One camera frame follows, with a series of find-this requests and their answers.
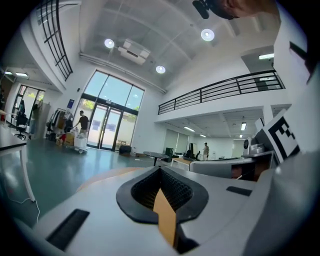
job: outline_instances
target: black railing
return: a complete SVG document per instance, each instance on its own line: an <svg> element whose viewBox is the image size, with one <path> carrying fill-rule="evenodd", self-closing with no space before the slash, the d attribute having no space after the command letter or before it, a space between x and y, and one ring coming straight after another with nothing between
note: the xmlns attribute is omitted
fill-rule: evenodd
<svg viewBox="0 0 320 256"><path fill-rule="evenodd" d="M245 74L209 84L162 103L158 115L230 96L284 88L275 70Z"/></svg>
<svg viewBox="0 0 320 256"><path fill-rule="evenodd" d="M55 66L61 71L66 81L73 72L69 63L59 22L59 0L43 0L39 6L41 24L44 31L44 43L48 44Z"/></svg>

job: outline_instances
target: glass door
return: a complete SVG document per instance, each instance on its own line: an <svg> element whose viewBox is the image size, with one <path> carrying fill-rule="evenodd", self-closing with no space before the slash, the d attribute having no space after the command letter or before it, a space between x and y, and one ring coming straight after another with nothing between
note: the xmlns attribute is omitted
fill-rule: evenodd
<svg viewBox="0 0 320 256"><path fill-rule="evenodd" d="M120 120L121 111L110 108L105 120L104 130L101 135L100 148L104 150L115 150L115 138Z"/></svg>
<svg viewBox="0 0 320 256"><path fill-rule="evenodd" d="M88 135L87 145L98 149L100 146L101 135L105 120L108 113L108 107L97 104L94 108L94 114L90 120L90 129Z"/></svg>

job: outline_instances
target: floor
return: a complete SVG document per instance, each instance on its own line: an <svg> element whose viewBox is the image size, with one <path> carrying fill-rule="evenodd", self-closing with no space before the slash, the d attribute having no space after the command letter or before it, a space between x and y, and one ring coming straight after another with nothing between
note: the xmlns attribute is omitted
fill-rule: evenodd
<svg viewBox="0 0 320 256"><path fill-rule="evenodd" d="M126 157L117 152L90 148L78 152L57 146L45 139L27 141L27 171L30 184L37 200L40 216L72 196L86 180L108 170L125 167L150 167L150 157ZM158 161L158 165L169 165ZM9 213L32 227L36 223L38 210L28 197L25 188L19 153L0 157L0 196Z"/></svg>

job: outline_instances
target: chair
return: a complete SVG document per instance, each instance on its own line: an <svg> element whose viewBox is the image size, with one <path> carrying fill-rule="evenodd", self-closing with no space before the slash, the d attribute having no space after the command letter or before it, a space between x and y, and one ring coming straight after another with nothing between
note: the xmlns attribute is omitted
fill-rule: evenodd
<svg viewBox="0 0 320 256"><path fill-rule="evenodd" d="M27 121L28 121L28 118L26 117L25 114L18 115L16 117L16 130L20 133L15 134L14 136L17 136L19 139L21 139L23 141L26 139L26 136L23 135L22 133L25 132L27 129Z"/></svg>

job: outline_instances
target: black shirt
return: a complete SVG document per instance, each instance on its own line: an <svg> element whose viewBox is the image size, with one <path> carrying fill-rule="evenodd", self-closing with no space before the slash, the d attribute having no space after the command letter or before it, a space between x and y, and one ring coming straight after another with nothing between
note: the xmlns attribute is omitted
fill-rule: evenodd
<svg viewBox="0 0 320 256"><path fill-rule="evenodd" d="M86 117L85 115L80 117L79 123L81 124L81 129L82 130L86 130L88 129L88 123L89 123L89 119L88 117Z"/></svg>

